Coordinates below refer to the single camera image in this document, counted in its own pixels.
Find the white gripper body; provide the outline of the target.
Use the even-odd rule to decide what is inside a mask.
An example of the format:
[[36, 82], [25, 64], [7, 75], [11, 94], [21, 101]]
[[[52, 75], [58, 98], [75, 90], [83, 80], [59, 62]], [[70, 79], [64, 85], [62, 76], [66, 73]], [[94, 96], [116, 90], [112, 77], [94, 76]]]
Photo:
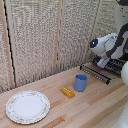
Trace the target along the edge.
[[101, 58], [100, 61], [97, 63], [97, 66], [100, 67], [100, 68], [104, 68], [105, 65], [109, 62], [109, 58]]

